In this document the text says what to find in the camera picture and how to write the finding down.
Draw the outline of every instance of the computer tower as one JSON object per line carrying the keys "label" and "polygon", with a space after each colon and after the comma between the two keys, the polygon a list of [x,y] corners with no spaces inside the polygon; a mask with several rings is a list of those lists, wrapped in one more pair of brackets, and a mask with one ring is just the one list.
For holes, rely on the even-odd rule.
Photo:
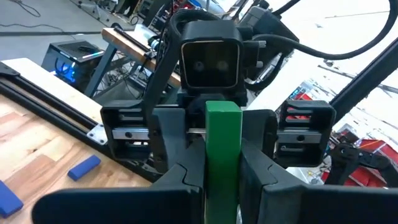
{"label": "computer tower", "polygon": [[85,40],[51,43],[42,68],[83,93],[103,54]]}

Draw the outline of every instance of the floor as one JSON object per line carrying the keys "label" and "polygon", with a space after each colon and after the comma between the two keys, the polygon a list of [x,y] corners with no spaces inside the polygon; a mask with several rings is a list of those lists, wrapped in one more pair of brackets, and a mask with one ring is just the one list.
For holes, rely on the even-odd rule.
{"label": "floor", "polygon": [[[41,65],[49,43],[71,40],[69,35],[31,36],[15,34],[14,32],[98,32],[93,35],[74,35],[76,39],[85,39],[98,47],[105,49],[107,43],[102,40],[101,30],[117,22],[123,27],[131,27],[116,16],[110,15],[109,22],[105,19],[94,18],[91,9],[84,11],[77,7],[77,0],[29,0],[22,1],[36,9],[39,14],[30,9],[33,16],[20,5],[11,0],[0,1],[0,60],[26,57]],[[26,28],[21,26],[4,27],[10,24],[36,26],[47,24],[58,27],[54,29],[47,26]]]}

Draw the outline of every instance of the blue block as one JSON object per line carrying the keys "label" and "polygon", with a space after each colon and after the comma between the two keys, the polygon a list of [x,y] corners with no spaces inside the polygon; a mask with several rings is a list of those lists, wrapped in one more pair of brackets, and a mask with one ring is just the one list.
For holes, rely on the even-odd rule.
{"label": "blue block", "polygon": [[72,178],[72,180],[77,181],[81,177],[83,177],[85,174],[87,174],[90,170],[94,169],[98,164],[100,164],[101,159],[96,157],[95,155],[90,156],[88,159],[85,161],[81,162],[74,168],[72,168],[68,172],[68,176]]}
{"label": "blue block", "polygon": [[7,218],[23,206],[22,201],[0,180],[0,215]]}

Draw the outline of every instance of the green block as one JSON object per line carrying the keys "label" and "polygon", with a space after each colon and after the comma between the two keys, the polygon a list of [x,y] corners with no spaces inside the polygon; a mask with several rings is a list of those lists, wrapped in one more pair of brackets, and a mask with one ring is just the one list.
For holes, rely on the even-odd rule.
{"label": "green block", "polygon": [[206,224],[236,223],[242,115],[233,102],[206,102]]}

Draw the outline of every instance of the wooden table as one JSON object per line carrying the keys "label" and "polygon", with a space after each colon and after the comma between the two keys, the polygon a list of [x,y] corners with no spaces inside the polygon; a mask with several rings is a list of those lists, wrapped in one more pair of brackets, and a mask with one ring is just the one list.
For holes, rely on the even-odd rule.
{"label": "wooden table", "polygon": [[[140,42],[142,45],[147,46],[147,39],[139,32],[127,31],[127,33],[133,39]],[[129,55],[135,56],[135,58],[138,59],[138,61],[140,61],[141,63],[145,62],[145,52],[140,47],[133,44],[122,35],[118,34],[113,28],[104,28],[102,30],[102,37],[108,43],[113,43],[114,45],[117,45],[118,50],[122,52],[127,52]],[[146,67],[150,70],[154,70],[155,59],[152,59],[150,62],[148,62]],[[172,73],[172,76],[170,77],[170,82],[172,85],[180,86],[180,75]]]}
{"label": "wooden table", "polygon": [[[23,77],[97,122],[101,106],[27,58],[3,61]],[[91,155],[101,164],[74,182],[67,172]],[[0,180],[24,203],[0,223],[31,223],[30,211],[43,195],[65,188],[150,186],[98,151],[0,95]]]}

